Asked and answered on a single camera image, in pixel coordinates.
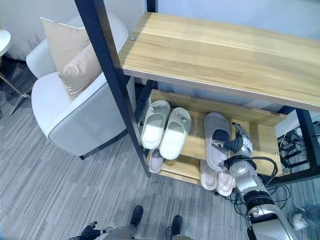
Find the armchair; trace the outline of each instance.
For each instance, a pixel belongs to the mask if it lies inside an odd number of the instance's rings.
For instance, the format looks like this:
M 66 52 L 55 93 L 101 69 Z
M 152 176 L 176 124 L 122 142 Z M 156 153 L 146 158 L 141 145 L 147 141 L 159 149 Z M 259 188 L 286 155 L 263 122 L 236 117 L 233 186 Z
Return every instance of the armchair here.
M 128 38 L 128 31 L 115 15 L 107 15 L 119 52 Z M 80 17 L 76 17 L 68 25 L 82 27 L 83 23 Z M 83 156 L 126 129 L 103 72 L 71 101 L 58 77 L 47 40 L 28 54 L 26 63 L 38 78 L 31 94 L 35 119 L 47 139 L 59 148 L 75 156 Z M 133 77 L 127 84 L 127 90 L 135 110 Z

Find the white wall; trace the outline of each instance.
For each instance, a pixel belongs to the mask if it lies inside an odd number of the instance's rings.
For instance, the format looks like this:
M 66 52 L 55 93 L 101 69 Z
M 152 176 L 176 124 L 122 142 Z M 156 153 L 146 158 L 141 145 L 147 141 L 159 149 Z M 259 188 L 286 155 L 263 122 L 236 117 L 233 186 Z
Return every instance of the white wall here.
M 104 4 L 129 31 L 146 11 L 146 0 L 104 0 Z M 45 38 L 40 17 L 67 23 L 77 15 L 74 0 L 0 0 L 0 28 L 9 31 L 12 37 L 8 57 L 25 60 Z
M 320 0 L 158 0 L 158 12 L 272 30 L 320 41 Z M 159 89 L 277 112 L 282 105 L 159 83 Z

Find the white slipper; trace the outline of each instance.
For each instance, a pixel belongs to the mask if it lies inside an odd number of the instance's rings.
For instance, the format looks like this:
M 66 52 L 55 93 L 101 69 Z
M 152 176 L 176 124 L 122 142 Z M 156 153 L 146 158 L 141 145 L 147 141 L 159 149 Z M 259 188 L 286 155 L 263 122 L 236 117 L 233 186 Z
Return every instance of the white slipper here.
M 191 116 L 182 107 L 172 110 L 160 145 L 160 154 L 168 160 L 176 159 L 185 144 L 191 128 Z
M 216 189 L 218 172 L 212 170 L 205 160 L 200 160 L 200 172 L 202 187 L 209 191 Z
M 156 149 L 159 146 L 169 114 L 170 105 L 167 101 L 158 100 L 149 106 L 141 134 L 142 146 L 144 148 Z
M 205 158 L 209 167 L 224 171 L 223 161 L 230 157 L 230 151 L 212 145 L 214 140 L 229 142 L 230 127 L 227 119 L 219 113 L 211 112 L 204 118 Z
M 229 196 L 234 188 L 235 178 L 231 176 L 227 171 L 218 172 L 216 190 L 222 196 Z
M 149 172 L 154 174 L 160 173 L 163 162 L 164 158 L 160 155 L 159 150 L 154 150 L 149 162 Z

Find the beige pillow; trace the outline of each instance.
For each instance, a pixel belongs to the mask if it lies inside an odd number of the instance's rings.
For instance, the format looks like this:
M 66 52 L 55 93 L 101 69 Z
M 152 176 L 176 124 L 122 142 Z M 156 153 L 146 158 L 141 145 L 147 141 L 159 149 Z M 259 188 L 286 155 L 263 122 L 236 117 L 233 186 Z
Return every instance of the beige pillow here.
M 92 44 L 85 47 L 58 73 L 71 100 L 78 97 L 102 72 Z
M 67 26 L 43 17 L 41 21 L 55 67 L 61 72 L 90 43 L 87 31 L 84 27 Z

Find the wooden shelf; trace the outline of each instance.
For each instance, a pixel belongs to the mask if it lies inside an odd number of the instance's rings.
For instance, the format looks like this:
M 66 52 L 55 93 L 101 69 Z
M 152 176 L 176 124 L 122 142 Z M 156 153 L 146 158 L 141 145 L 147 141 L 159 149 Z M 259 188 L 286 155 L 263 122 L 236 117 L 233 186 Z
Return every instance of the wooden shelf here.
M 146 12 L 119 60 L 128 76 L 319 112 L 319 56 L 320 41 Z
M 217 112 L 227 118 L 231 130 L 231 139 L 234 139 L 236 136 L 232 122 L 239 123 L 248 132 L 252 140 L 252 156 L 264 156 L 273 159 L 279 169 L 277 176 L 283 175 L 278 142 L 273 126 L 285 119 L 285 115 L 208 99 L 152 90 L 150 101 L 155 102 L 157 100 L 166 100 L 173 108 L 179 106 L 187 109 L 192 119 L 191 129 L 181 155 L 177 158 L 177 161 L 167 161 L 162 168 L 164 172 L 195 180 L 200 179 L 199 160 L 206 160 L 204 118 L 210 112 Z M 265 175 L 272 173 L 273 165 L 271 163 L 263 160 L 255 160 L 255 163 L 258 173 Z
M 150 157 L 151 152 L 147 157 L 148 164 L 150 162 Z M 175 160 L 166 160 L 162 165 L 159 175 L 201 185 L 200 161 L 196 158 L 180 155 Z

